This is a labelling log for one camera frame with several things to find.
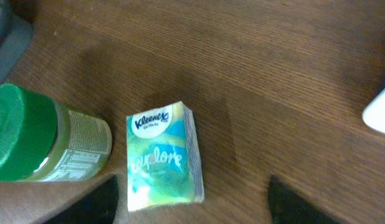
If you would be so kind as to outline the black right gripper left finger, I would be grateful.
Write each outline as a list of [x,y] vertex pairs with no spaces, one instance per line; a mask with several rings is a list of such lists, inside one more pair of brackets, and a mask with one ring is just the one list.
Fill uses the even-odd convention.
[[119,201],[115,175],[44,224],[113,224]]

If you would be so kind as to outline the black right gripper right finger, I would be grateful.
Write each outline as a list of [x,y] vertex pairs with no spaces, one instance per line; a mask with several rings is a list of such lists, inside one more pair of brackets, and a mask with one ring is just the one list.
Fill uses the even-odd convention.
[[272,224],[340,224],[295,193],[276,175],[270,177],[267,201]]

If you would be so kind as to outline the teal Kleenex tissue pack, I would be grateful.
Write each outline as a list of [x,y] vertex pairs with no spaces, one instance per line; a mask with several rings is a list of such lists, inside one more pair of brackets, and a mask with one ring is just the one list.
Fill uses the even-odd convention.
[[126,117],[127,208],[204,201],[193,112],[182,101]]

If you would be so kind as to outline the green lid jar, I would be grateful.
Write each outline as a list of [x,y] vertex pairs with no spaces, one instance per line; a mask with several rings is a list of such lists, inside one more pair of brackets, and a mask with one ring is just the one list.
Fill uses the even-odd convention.
[[76,182],[110,157],[103,119],[12,84],[0,85],[0,182]]

